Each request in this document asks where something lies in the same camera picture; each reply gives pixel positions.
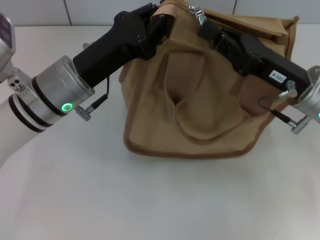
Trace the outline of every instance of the table surface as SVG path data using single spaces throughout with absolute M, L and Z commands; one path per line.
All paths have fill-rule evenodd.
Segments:
M 109 27 L 17 27 L 14 64 L 36 76 Z M 292 60 L 319 64 L 320 25 L 299 25 Z M 71 112 L 0 170 L 1 240 L 318 240 L 320 127 L 300 135 L 274 120 L 239 158 L 139 156 L 123 144 L 119 71 L 84 122 Z M 89 105 L 105 92 L 96 88 Z M 0 102 L 11 94 L 0 85 Z M 298 120 L 302 114 L 288 107 Z

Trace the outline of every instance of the tan canvas bag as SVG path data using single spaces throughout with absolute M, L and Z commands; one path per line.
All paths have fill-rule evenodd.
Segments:
M 124 143 L 135 153 L 213 159 L 248 153 L 274 117 L 257 101 L 280 92 L 256 76 L 240 76 L 198 36 L 199 25 L 181 0 L 167 0 L 155 13 L 170 14 L 170 36 L 150 60 L 126 64 L 119 81 L 128 115 Z M 291 58 L 298 17 L 224 15 L 205 11 L 211 21 L 257 36 Z M 266 102 L 282 111 L 286 100 Z

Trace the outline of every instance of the cable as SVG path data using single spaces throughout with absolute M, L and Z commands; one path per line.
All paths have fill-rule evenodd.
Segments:
M 97 109 L 105 100 L 108 99 L 110 89 L 110 76 L 106 78 L 106 94 L 102 95 L 97 101 L 91 104 L 93 109 Z
M 279 98 L 278 96 L 263 96 L 263 97 L 259 98 L 257 103 L 260 107 L 267 110 L 268 112 L 270 112 L 272 115 L 274 115 L 275 117 L 277 117 L 278 119 L 280 119 L 284 123 L 288 124 L 290 122 L 293 122 L 290 117 L 284 115 L 283 113 L 281 113 L 275 109 L 270 109 L 269 107 L 267 107 L 261 103 L 264 100 L 276 100 L 278 98 Z

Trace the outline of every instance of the white wall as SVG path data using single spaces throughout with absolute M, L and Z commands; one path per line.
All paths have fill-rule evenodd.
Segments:
M 131 11 L 160 0 L 66 0 L 73 25 L 112 25 L 121 11 Z M 189 0 L 189 3 L 231 14 L 235 0 Z
M 0 0 L 0 12 L 16 26 L 69 25 L 63 0 Z
M 320 0 L 238 0 L 235 14 L 293 18 L 301 24 L 320 24 Z
M 0 0 L 0 11 L 17 26 L 112 25 L 114 16 L 151 0 Z M 320 24 L 320 0 L 187 0 L 220 13 L 280 18 L 300 16 L 300 23 Z

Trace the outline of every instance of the white label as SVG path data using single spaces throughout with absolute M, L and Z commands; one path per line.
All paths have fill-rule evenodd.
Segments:
M 287 79 L 285 75 L 282 75 L 280 72 L 277 72 L 276 70 L 273 70 L 269 77 L 281 84 Z

